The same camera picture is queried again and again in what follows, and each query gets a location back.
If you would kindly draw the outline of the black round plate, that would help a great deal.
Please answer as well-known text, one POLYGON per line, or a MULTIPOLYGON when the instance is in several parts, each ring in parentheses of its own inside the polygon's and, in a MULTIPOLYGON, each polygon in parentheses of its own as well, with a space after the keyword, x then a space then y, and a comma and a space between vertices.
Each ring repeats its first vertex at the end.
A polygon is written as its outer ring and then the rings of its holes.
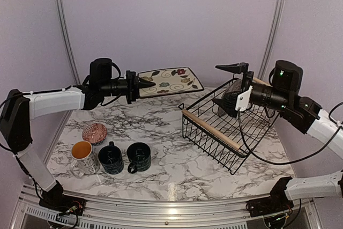
MULTIPOLYGON (((227 99, 229 97, 229 95, 232 94, 233 92, 240 91, 241 90, 241 83, 242 83, 242 81, 240 79, 237 79, 237 80, 233 81, 232 83, 230 83, 230 85, 224 91, 221 98, 227 99)), ((223 116, 225 113, 226 112, 221 107, 218 108, 217 114, 219 116, 223 116)))

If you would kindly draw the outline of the square patterned plate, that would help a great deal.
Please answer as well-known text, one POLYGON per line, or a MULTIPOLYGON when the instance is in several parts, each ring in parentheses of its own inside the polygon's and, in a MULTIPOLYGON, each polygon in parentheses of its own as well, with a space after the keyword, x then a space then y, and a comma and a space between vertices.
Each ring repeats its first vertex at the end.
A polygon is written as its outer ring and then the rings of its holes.
POLYGON ((140 89, 141 98, 154 98, 204 90, 196 74, 188 67, 144 71, 139 73, 138 76, 155 84, 155 86, 140 89))

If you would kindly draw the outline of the red white patterned bowl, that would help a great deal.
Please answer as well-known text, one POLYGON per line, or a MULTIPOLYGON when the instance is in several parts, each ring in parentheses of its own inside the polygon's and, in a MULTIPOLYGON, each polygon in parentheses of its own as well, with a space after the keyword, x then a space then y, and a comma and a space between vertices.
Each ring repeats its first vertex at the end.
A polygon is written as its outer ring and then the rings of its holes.
POLYGON ((81 136, 84 141, 99 145, 107 137, 107 128, 101 123, 92 123, 83 129, 81 136))

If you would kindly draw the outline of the dark green mug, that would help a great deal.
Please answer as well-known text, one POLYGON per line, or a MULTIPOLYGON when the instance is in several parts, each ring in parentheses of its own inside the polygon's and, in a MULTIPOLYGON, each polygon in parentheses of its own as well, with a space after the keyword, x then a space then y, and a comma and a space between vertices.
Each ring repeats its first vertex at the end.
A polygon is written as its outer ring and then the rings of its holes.
POLYGON ((127 149, 127 157, 129 159, 128 172, 135 174, 144 172, 151 166, 151 149, 143 142, 131 144, 127 149))

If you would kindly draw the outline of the dark blue mug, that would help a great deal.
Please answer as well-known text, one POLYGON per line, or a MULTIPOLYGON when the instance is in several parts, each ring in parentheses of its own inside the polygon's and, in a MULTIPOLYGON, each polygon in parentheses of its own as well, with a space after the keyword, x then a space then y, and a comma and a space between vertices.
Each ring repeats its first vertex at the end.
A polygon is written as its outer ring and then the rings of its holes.
POLYGON ((124 168, 121 150, 115 146, 113 141, 99 151, 98 159, 108 174, 119 174, 124 168))

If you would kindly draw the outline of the white patterned mug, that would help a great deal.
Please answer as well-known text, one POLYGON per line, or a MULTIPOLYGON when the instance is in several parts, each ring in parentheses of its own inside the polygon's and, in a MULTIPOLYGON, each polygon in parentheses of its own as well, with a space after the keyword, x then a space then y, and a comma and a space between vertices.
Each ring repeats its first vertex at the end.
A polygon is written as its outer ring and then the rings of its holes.
POLYGON ((71 149, 71 157, 73 160, 70 164, 70 172, 76 178, 81 179, 84 175, 96 174, 100 169, 100 163, 90 142, 76 143, 71 149))

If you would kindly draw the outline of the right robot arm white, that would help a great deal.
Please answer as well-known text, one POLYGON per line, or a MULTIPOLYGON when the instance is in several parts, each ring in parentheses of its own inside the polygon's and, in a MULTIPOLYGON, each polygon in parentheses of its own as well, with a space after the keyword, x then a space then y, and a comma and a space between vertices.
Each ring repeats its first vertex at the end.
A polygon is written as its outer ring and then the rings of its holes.
MULTIPOLYGON (((306 161, 330 149, 342 157, 342 122, 335 120, 332 113, 342 103, 327 112, 319 103, 299 95, 303 69, 298 65, 277 60, 269 75, 268 83, 254 79, 248 63, 216 65, 216 68, 233 74, 241 74, 240 89, 220 99, 213 99, 228 115, 241 120, 241 114, 255 105, 278 113, 297 131, 318 142, 319 148, 302 158, 286 162, 286 165, 306 161)), ((266 199, 265 206, 271 212, 278 211, 286 201, 303 198, 342 197, 342 170, 307 178, 281 178, 266 199)))

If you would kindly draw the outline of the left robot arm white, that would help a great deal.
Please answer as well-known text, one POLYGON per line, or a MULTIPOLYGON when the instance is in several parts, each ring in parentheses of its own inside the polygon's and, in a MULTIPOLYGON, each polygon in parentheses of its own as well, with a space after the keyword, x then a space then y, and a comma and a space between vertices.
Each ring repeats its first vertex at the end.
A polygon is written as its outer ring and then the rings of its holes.
POLYGON ((32 123, 44 116, 74 110, 93 110, 106 105, 106 97, 125 97, 127 103, 141 98, 141 90, 155 86, 134 71, 121 73, 110 58, 90 63, 89 74, 81 84, 56 90, 20 91, 12 89, 1 103, 1 134, 5 149, 11 152, 25 173, 47 194, 47 202, 64 210, 67 197, 63 187, 33 147, 32 123))

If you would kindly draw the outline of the aluminium frame post right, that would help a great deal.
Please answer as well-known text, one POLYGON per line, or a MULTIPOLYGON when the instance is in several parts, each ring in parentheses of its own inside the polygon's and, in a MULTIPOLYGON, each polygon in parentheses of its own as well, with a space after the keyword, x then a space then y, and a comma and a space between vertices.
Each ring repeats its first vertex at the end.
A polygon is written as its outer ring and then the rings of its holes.
POLYGON ((274 42, 277 36, 277 31, 281 22, 281 17, 282 17, 283 9, 285 6, 285 1, 286 0, 276 0, 275 2, 275 8, 274 8, 273 18, 271 22, 270 32, 269 32, 266 47, 264 50, 264 55, 263 55, 260 68, 258 71, 258 75, 257 75, 258 79, 264 78, 267 71, 267 66, 271 60, 272 50, 273 50, 274 42))

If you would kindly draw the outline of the aluminium frame post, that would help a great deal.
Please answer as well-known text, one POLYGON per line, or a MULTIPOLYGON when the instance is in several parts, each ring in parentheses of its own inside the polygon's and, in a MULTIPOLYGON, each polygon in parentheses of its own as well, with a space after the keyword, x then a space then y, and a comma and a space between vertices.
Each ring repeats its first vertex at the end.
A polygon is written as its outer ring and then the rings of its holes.
POLYGON ((266 47, 264 50, 264 55, 263 55, 260 68, 258 71, 258 75, 257 75, 258 79, 264 78, 267 71, 267 66, 271 60, 272 50, 273 50, 274 42, 277 36, 277 31, 281 22, 281 17, 282 17, 283 9, 285 6, 285 1, 286 0, 276 0, 275 2, 275 8, 274 8, 273 18, 271 22, 270 32, 269 32, 266 47))
POLYGON ((67 26, 65 12, 64 12, 64 6, 63 6, 63 0, 55 0, 55 2, 56 2, 56 6, 57 6, 59 25, 60 25, 61 32, 62 32, 62 38, 64 41, 64 46, 65 46, 66 55, 68 58, 68 63, 69 63, 70 69, 71 69, 71 74, 72 74, 74 82, 76 84, 79 84, 80 83, 80 77, 79 77, 79 73, 77 70, 76 61, 74 58, 72 45, 71 45, 71 41, 70 41, 70 37, 69 37, 68 26, 67 26))

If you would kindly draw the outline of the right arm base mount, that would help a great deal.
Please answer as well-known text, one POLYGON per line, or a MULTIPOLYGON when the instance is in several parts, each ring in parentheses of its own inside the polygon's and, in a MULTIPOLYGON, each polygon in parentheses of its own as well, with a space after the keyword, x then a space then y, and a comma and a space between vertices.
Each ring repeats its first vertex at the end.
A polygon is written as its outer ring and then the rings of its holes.
POLYGON ((280 178, 268 197, 247 201, 245 208, 250 212, 250 216, 264 216, 293 208, 293 201, 289 200, 285 194, 286 185, 291 179, 291 176, 280 178))

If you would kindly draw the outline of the aluminium frame post left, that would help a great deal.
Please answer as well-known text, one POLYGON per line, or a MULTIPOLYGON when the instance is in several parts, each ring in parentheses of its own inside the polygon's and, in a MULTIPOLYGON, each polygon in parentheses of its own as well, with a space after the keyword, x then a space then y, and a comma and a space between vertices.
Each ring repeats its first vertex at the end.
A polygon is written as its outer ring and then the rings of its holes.
POLYGON ((71 69, 71 74, 72 74, 74 82, 76 84, 79 84, 80 83, 80 77, 79 77, 79 73, 77 70, 76 61, 74 58, 72 45, 71 45, 71 41, 70 41, 70 37, 69 37, 68 26, 67 26, 65 12, 64 12, 64 6, 63 6, 63 0, 55 0, 55 2, 56 2, 56 6, 57 6, 59 25, 60 25, 61 32, 62 32, 62 38, 64 41, 64 46, 65 46, 66 55, 68 58, 68 63, 69 63, 70 69, 71 69))

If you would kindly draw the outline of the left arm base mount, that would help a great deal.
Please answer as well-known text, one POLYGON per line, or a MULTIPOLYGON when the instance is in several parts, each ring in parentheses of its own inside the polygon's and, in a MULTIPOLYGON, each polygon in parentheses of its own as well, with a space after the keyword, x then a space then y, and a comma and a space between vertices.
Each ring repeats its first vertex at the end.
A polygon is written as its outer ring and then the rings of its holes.
POLYGON ((86 200, 80 197, 74 197, 70 195, 65 195, 62 185, 56 181, 56 184, 49 190, 41 190, 41 195, 39 197, 39 205, 59 211, 63 214, 76 207, 74 213, 81 216, 84 212, 86 200))

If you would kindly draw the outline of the aluminium front table rail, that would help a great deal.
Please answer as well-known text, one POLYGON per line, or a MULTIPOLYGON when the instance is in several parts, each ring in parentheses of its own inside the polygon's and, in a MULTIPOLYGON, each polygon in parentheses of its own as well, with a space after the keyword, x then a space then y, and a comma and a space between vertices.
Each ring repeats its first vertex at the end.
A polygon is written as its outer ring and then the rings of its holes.
MULTIPOLYGON (((265 228, 267 217, 251 217, 250 197, 216 201, 144 201, 78 194, 85 200, 79 228, 265 228)), ((10 228, 70 227, 74 217, 56 219, 57 212, 39 206, 34 187, 21 190, 10 228)))

